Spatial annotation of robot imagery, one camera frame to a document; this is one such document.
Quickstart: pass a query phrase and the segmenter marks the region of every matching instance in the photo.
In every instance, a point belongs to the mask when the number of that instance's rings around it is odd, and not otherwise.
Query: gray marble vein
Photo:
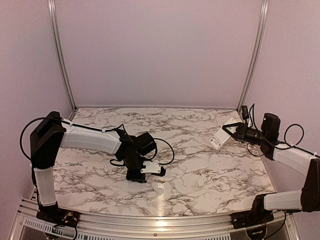
[[[61,207],[134,216],[193,216],[249,209],[257,194],[274,191],[264,164],[245,144],[229,139],[218,151],[209,143],[234,110],[185,108],[81,108],[74,121],[99,128],[124,124],[130,135],[149,132],[167,140],[175,160],[166,175],[148,175],[147,183],[126,180],[125,167],[95,150],[60,149],[54,167]],[[157,142],[154,161],[165,163],[171,150]],[[154,182],[164,179],[165,183]]]

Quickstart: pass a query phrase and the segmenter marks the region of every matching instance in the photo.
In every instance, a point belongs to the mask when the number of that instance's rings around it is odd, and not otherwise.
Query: robotic arm
[[[222,127],[235,140],[259,145],[266,158],[283,163],[306,177],[302,189],[257,195],[250,211],[232,214],[232,224],[235,229],[262,224],[266,220],[272,221],[273,210],[286,212],[320,210],[320,158],[301,148],[281,144],[278,141],[280,122],[278,116],[265,113],[261,131],[248,127],[246,122]],[[234,133],[229,131],[230,127],[236,127]]]
[[[37,187],[39,212],[37,218],[58,223],[69,214],[59,208],[54,188],[53,166],[59,148],[85,148],[113,154],[117,162],[127,167],[128,181],[145,183],[146,173],[164,176],[166,170],[146,159],[146,154],[157,151],[152,136],[145,132],[139,136],[128,135],[118,128],[102,129],[81,125],[63,119],[56,111],[51,112],[30,135],[32,181]],[[76,227],[79,213],[65,221],[69,227]]]

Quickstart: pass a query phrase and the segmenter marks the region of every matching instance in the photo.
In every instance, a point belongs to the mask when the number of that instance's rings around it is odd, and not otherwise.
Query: white wall
[[[264,113],[281,119],[280,138],[293,123],[304,127],[301,147],[320,153],[320,1],[271,0],[266,32],[247,105],[256,103],[256,122]],[[292,128],[288,140],[301,136]],[[287,167],[266,160],[279,192],[299,189],[304,178]],[[295,214],[302,240],[320,239],[320,213]]]
[[[260,0],[60,0],[78,106],[237,107]]]
[[[43,0],[0,1],[1,239],[8,238],[22,197],[29,197],[33,189],[29,161],[19,148],[22,128],[50,111],[60,111],[64,117],[71,113],[47,4]],[[24,138],[28,153],[30,131]]]

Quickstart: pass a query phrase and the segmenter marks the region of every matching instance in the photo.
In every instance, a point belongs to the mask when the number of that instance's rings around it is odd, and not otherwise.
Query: table
[[[98,128],[124,124],[130,135],[149,132],[168,141],[175,160],[164,166],[164,177],[147,183],[126,180],[125,167],[114,167],[113,156],[96,150],[61,148],[54,181],[60,207],[125,216],[194,216],[251,208],[258,194],[272,193],[260,157],[246,144],[230,138],[220,150],[209,143],[235,110],[188,108],[80,108],[73,121]],[[157,142],[155,162],[168,162],[171,150]],[[154,182],[154,179],[165,182]]]

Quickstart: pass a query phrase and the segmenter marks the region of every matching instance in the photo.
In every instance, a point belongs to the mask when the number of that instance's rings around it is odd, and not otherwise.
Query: marble table
[[[147,183],[126,180],[125,167],[113,156],[88,149],[60,149],[54,167],[55,192],[61,207],[130,216],[194,216],[249,209],[254,197],[274,191],[259,157],[230,138],[220,150],[209,143],[234,110],[187,108],[81,108],[73,121],[108,128],[124,124],[130,135],[149,132],[167,140],[175,160],[166,175],[149,175]],[[155,162],[172,153],[157,142]]]

